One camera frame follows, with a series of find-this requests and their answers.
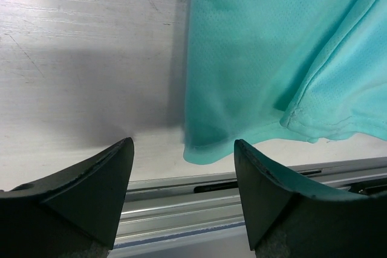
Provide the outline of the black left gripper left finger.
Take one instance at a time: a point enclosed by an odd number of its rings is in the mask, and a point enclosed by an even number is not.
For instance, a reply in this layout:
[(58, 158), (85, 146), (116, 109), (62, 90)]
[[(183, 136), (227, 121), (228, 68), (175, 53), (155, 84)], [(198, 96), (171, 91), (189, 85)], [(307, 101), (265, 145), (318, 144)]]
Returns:
[(124, 138), (44, 178), (1, 192), (1, 257), (108, 257), (134, 161)]

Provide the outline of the teal t shirt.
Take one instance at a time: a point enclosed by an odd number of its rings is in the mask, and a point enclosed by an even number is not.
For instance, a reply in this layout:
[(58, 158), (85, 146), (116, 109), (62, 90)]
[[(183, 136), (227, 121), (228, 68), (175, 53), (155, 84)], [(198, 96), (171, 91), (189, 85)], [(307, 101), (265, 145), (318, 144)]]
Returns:
[(190, 0), (184, 159), (386, 139), (386, 0)]

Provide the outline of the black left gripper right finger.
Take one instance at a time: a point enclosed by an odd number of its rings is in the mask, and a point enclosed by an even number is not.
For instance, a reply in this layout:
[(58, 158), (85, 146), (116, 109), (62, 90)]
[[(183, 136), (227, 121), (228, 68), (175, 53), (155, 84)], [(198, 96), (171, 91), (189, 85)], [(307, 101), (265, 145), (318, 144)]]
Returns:
[(386, 181), (335, 189), (244, 140), (235, 141), (234, 160), (249, 245), (257, 257), (386, 256)]

